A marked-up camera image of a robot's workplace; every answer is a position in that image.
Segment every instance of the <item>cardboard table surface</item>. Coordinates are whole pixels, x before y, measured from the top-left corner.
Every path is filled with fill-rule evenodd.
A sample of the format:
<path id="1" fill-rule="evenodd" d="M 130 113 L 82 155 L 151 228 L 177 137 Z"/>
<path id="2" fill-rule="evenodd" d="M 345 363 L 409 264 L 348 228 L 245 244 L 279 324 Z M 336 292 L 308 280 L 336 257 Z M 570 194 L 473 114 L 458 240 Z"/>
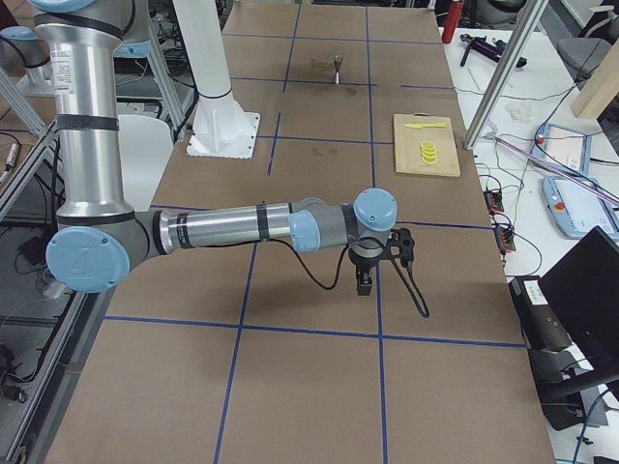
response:
<path id="1" fill-rule="evenodd" d="M 235 3 L 224 44 L 235 98 L 262 115 L 253 158 L 190 158 L 188 135 L 154 200 L 389 189 L 430 318 L 388 262 L 361 298 L 347 261 L 324 292 L 279 244 L 153 259 L 118 288 L 47 463 L 554 462 L 472 154 L 455 179 L 395 173 L 394 113 L 464 134 L 439 43 L 426 11 Z M 339 253 L 304 259 L 327 282 Z"/>

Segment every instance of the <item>gray chair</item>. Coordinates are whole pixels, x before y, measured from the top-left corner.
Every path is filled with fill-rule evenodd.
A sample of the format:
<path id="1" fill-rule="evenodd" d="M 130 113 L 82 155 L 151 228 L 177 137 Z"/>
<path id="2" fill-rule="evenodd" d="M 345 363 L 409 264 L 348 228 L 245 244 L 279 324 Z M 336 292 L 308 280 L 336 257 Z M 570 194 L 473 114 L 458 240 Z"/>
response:
<path id="1" fill-rule="evenodd" d="M 607 17 L 594 24 L 584 37 L 563 39 L 557 43 L 557 53 L 565 63 L 574 79 L 587 79 L 597 68 L 612 44 L 619 37 L 619 16 L 612 5 L 594 7 L 594 13 L 607 12 Z M 607 27 L 607 38 L 610 40 L 590 37 L 594 32 Z"/>

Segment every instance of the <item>electronic equipment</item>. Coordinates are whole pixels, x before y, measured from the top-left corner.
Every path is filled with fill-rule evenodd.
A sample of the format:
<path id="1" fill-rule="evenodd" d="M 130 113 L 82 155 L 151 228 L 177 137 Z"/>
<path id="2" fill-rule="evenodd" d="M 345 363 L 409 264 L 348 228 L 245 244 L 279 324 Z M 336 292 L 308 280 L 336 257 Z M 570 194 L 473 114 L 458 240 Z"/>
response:
<path id="1" fill-rule="evenodd" d="M 548 305 L 539 280 L 538 275 L 518 276 L 510 282 L 510 293 L 529 346 L 559 352 L 572 345 L 572 341 Z"/>
<path id="2" fill-rule="evenodd" d="M 541 402 L 575 403 L 581 401 L 578 393 L 601 384 L 616 389 L 614 395 L 618 397 L 619 246 L 596 226 L 539 280 L 539 285 L 572 341 L 594 367 L 567 380 L 538 379 Z M 575 419 L 564 421 L 564 425 L 579 421 Z"/>
<path id="3" fill-rule="evenodd" d="M 547 123 L 536 134 L 531 154 L 568 174 L 576 171 L 586 176 L 591 159 L 591 135 Z"/>
<path id="4" fill-rule="evenodd" d="M 593 189 L 596 185 L 582 180 Z M 619 240 L 619 218 L 612 207 L 593 193 L 561 177 L 545 177 L 542 192 L 557 227 L 569 239 L 584 237 L 599 226 L 613 240 Z"/>

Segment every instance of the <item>white table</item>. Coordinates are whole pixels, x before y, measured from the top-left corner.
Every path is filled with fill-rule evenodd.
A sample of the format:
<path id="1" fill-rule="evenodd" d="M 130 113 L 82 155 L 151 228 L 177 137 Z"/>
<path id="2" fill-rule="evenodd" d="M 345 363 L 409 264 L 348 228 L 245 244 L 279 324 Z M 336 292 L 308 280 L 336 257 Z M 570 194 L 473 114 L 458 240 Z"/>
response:
<path id="1" fill-rule="evenodd" d="M 482 93 L 486 89 L 496 65 L 473 50 L 468 56 L 466 65 L 464 67 L 459 65 L 465 49 L 465 44 L 459 40 L 459 36 L 465 33 L 471 36 L 487 35 L 489 42 L 491 39 L 507 42 L 511 32 L 457 29 L 452 43 L 445 45 L 445 53 L 454 85 L 458 89 L 460 110 L 464 124 L 468 128 L 482 96 L 463 91 Z M 571 87 L 572 78 L 563 66 L 550 40 L 542 33 L 532 35 L 523 56 L 528 60 L 527 65 L 512 73 L 503 95 L 542 99 L 559 94 Z M 577 119 L 572 113 L 570 105 L 577 95 L 578 90 L 572 90 L 550 121 L 585 133 L 600 131 L 601 128 L 595 120 Z M 537 127 L 548 117 L 561 98 L 562 96 L 557 96 L 543 101 L 501 98 L 490 121 L 499 134 L 508 133 L 519 137 L 532 138 Z M 531 147 L 531 142 L 520 141 L 509 136 L 505 136 L 505 138 L 510 139 L 516 146 L 524 150 L 528 151 Z M 524 172 L 526 157 L 500 145 L 497 147 L 497 153 L 500 166 L 514 176 L 522 178 L 524 183 L 524 189 L 520 193 L 517 203 L 517 215 L 517 189 L 505 188 L 503 192 L 505 214 L 511 220 L 516 220 L 516 233 L 527 238 L 540 249 L 544 259 L 536 274 L 543 275 L 576 244 L 576 241 L 565 238 L 557 229 L 547 210 L 541 185 L 542 178 L 548 173 L 531 163 Z M 603 133 L 593 136 L 591 153 L 594 158 L 618 161 L 616 153 Z M 493 141 L 480 140 L 474 149 L 474 154 L 477 163 L 479 163 L 478 171 L 480 174 L 490 174 L 498 179 L 503 187 L 517 184 L 517 179 L 498 169 Z M 606 189 L 613 193 L 619 193 L 619 167 L 592 163 L 589 175 L 598 179 Z M 482 177 L 480 180 L 482 186 L 485 186 L 487 178 Z M 488 180 L 488 186 L 491 189 L 497 187 L 492 179 Z M 528 274 L 533 272 L 539 263 L 540 258 L 537 251 L 516 237 L 516 252 L 507 255 L 505 273 L 507 276 Z M 573 347 L 571 350 L 574 350 L 574 356 L 577 359 L 582 358 L 577 348 Z M 590 367 L 587 362 L 582 365 Z M 617 407 L 614 398 L 608 397 L 609 395 L 605 397 L 608 404 L 611 407 Z M 619 460 L 619 413 L 609 412 L 608 420 L 608 427 L 587 429 L 586 436 L 595 443 L 591 446 L 583 445 L 580 448 L 578 461 L 592 463 L 594 455 L 603 455 Z M 575 437 L 580 432 L 580 425 L 561 432 L 553 430 L 550 426 L 547 428 L 555 456 L 571 460 L 576 444 Z"/>

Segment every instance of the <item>yellow plastic knife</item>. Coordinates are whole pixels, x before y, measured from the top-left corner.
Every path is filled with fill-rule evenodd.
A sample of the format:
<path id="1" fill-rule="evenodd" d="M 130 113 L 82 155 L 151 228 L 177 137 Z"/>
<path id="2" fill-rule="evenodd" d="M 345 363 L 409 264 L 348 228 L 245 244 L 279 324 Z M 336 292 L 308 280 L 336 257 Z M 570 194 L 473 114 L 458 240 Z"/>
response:
<path id="1" fill-rule="evenodd" d="M 409 129 L 425 129 L 425 128 L 437 128 L 444 129 L 447 127 L 447 123 L 406 123 L 404 124 Z"/>

